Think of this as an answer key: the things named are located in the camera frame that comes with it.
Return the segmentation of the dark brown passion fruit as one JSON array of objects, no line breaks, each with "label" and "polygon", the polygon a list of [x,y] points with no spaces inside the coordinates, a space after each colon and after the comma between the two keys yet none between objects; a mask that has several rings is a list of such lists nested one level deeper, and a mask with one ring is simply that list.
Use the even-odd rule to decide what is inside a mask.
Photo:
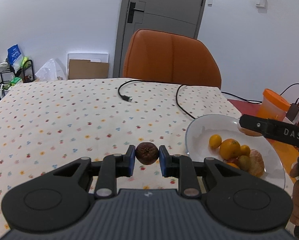
[{"label": "dark brown passion fruit", "polygon": [[135,149],[135,157],[143,165],[152,165],[159,158],[159,150],[151,142],[142,142]]}]

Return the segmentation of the small kumquat front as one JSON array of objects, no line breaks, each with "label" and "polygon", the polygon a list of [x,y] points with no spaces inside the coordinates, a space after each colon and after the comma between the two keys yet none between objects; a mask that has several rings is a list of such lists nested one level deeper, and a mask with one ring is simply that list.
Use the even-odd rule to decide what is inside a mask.
[{"label": "small kumquat front", "polygon": [[222,144],[222,138],[219,134],[213,134],[209,139],[209,147],[215,150]]}]

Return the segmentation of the small kumquat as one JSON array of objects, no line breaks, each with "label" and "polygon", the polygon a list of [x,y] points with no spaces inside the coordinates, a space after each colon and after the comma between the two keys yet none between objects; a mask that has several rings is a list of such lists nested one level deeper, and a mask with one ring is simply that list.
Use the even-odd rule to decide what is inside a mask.
[{"label": "small kumquat", "polygon": [[213,134],[209,139],[209,147],[215,150],[222,144],[222,138],[219,134]]},{"label": "small kumquat", "polygon": [[241,145],[240,146],[240,155],[250,156],[250,147],[248,145]]}]

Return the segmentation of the small peeled pomelo segment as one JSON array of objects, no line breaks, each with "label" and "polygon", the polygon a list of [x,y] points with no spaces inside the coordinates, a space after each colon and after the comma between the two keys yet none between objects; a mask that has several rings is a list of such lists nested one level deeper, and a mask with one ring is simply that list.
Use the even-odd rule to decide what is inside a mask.
[{"label": "small peeled pomelo segment", "polygon": [[248,173],[258,178],[262,177],[265,172],[265,165],[261,153],[252,149],[249,158],[251,164]]}]

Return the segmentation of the large orange front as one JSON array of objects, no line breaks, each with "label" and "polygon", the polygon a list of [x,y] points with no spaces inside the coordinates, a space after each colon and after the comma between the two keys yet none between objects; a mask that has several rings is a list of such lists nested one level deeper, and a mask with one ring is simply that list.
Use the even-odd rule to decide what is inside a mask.
[{"label": "large orange front", "polygon": [[240,155],[240,146],[237,140],[226,139],[220,145],[219,154],[225,160],[237,158]]}]

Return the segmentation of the large orange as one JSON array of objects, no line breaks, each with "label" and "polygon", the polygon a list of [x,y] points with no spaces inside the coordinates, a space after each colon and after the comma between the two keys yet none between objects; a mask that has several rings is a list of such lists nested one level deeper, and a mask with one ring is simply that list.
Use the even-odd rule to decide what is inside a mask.
[{"label": "large orange", "polygon": [[237,168],[237,169],[240,170],[240,168],[234,163],[227,163],[227,164],[230,165],[231,167],[234,167],[234,168]]},{"label": "large orange", "polygon": [[219,154],[225,160],[237,158],[240,155],[240,146],[237,140],[226,139],[220,145]]}]

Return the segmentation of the green-brown round fruit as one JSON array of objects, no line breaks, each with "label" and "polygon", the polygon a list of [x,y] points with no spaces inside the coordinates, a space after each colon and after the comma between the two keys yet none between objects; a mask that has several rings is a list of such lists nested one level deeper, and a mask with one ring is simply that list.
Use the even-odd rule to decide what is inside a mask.
[{"label": "green-brown round fruit", "polygon": [[248,171],[251,167],[251,160],[249,156],[241,155],[238,158],[239,168],[244,171]]}]

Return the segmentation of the small red apple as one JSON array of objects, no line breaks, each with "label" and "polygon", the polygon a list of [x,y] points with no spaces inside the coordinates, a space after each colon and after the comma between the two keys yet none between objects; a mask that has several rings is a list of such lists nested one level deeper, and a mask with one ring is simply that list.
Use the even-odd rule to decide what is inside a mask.
[{"label": "small red apple", "polygon": [[231,158],[227,162],[228,163],[233,163],[235,165],[239,165],[239,159],[238,158]]}]

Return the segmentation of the large peeled pomelo segment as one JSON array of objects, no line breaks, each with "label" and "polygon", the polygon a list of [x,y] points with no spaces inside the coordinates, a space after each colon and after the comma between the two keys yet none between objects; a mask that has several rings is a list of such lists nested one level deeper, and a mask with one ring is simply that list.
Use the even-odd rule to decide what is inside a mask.
[{"label": "large peeled pomelo segment", "polygon": [[251,137],[261,137],[262,136],[261,133],[252,131],[250,129],[242,128],[242,127],[239,127],[239,131],[244,133],[245,135],[251,136]]}]

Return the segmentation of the black power adapter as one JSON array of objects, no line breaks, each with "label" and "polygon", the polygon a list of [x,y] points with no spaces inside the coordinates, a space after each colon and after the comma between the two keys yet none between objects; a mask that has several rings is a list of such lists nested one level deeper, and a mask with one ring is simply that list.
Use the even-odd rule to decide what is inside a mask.
[{"label": "black power adapter", "polygon": [[293,121],[298,114],[299,114],[299,106],[296,103],[292,103],[290,105],[289,110],[286,113],[286,118],[288,118],[288,120],[290,121]]}]

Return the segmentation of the orange lidded plastic cup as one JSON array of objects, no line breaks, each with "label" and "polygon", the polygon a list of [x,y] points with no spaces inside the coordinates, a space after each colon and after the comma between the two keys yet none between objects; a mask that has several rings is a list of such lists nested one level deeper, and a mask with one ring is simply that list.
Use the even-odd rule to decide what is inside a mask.
[{"label": "orange lidded plastic cup", "polygon": [[290,109],[290,103],[285,100],[282,96],[270,90],[264,89],[263,101],[260,105],[256,116],[264,119],[274,119],[282,121],[287,111]]}]

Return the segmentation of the white ceramic bowl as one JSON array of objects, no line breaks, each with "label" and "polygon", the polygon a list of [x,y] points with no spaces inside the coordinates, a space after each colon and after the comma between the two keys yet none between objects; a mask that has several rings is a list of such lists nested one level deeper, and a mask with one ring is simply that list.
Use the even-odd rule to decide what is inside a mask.
[{"label": "white ceramic bowl", "polygon": [[185,133],[186,153],[193,161],[213,157],[231,167],[285,187],[285,171],[279,156],[264,137],[239,130],[239,120],[219,114],[192,121]]}]

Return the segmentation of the orange upholstered chair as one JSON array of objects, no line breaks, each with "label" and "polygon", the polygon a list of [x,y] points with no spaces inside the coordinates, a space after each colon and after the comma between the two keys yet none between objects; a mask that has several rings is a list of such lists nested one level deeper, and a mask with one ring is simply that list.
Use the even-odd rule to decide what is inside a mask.
[{"label": "orange upholstered chair", "polygon": [[221,88],[220,70],[199,40],[140,29],[130,39],[123,77],[190,86]]}]

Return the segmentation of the black metal shelf rack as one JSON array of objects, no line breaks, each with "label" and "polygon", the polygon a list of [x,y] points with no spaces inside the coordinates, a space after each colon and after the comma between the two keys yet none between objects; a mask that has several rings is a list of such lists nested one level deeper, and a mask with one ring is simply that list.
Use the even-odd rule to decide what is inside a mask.
[{"label": "black metal shelf rack", "polygon": [[0,62],[0,99],[17,83],[31,83],[34,80],[34,64],[31,59],[26,59],[17,71],[7,61]]}]

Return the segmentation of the cardboard sheet against wall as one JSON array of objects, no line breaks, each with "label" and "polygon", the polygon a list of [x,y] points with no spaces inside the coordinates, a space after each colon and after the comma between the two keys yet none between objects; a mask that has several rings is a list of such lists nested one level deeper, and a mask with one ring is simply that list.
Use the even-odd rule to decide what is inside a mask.
[{"label": "cardboard sheet against wall", "polygon": [[106,79],[109,63],[90,60],[69,60],[68,79]]}]

